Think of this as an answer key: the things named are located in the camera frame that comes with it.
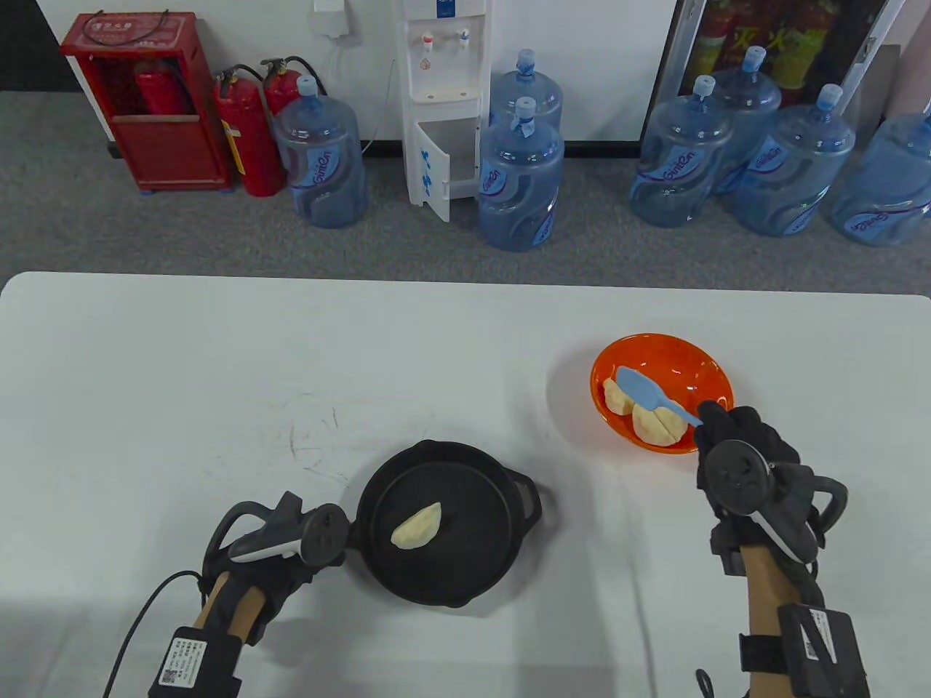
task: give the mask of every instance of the glass door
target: glass door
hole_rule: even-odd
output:
[[[825,83],[846,106],[904,0],[685,0],[656,100],[689,93],[695,78],[739,66],[748,47],[766,48],[762,70],[782,104],[814,102]]]

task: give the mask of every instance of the gray carpet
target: gray carpet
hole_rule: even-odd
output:
[[[105,145],[83,95],[0,93],[0,284],[38,269],[931,293],[931,235],[869,249],[817,220],[770,240],[714,203],[688,230],[652,229],[627,206],[632,161],[569,161],[553,237],[515,255],[481,241],[475,202],[454,202],[449,224],[411,206],[399,159],[368,161],[368,214],[329,232],[286,193],[140,196]]]

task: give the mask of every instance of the orange bowl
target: orange bowl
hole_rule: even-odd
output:
[[[591,367],[591,398],[604,421],[628,441],[656,453],[683,454],[698,450],[695,429],[690,426],[672,446],[648,444],[634,433],[632,418],[614,414],[604,403],[606,378],[617,380],[617,370],[626,366],[652,378],[666,395],[692,414],[706,400],[732,409],[734,390],[717,362],[694,344],[667,334],[632,334],[609,345]]]

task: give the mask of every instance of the water jug cap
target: water jug cap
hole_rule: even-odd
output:
[[[714,92],[714,78],[710,75],[699,75],[695,79],[695,87],[692,88],[692,94],[699,97],[707,97]]]
[[[841,100],[842,95],[843,87],[828,83],[821,88],[821,93],[817,96],[816,106],[822,112],[829,112],[837,106],[837,102]]]
[[[536,66],[536,51],[532,48],[522,48],[518,51],[518,73],[521,75],[533,75]]]
[[[751,46],[744,55],[744,73],[756,73],[764,60],[766,49],[762,46]]]
[[[518,119],[532,119],[536,115],[536,100],[533,97],[518,97],[514,102],[514,115]]]
[[[297,79],[297,92],[301,97],[316,97],[319,94],[316,78],[312,75],[301,75]]]

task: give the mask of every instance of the dispenser cabinet door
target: dispenser cabinet door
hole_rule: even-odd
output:
[[[420,167],[420,184],[424,187],[424,201],[444,221],[450,221],[450,156],[426,135],[423,124],[414,124],[417,141],[417,164]]]

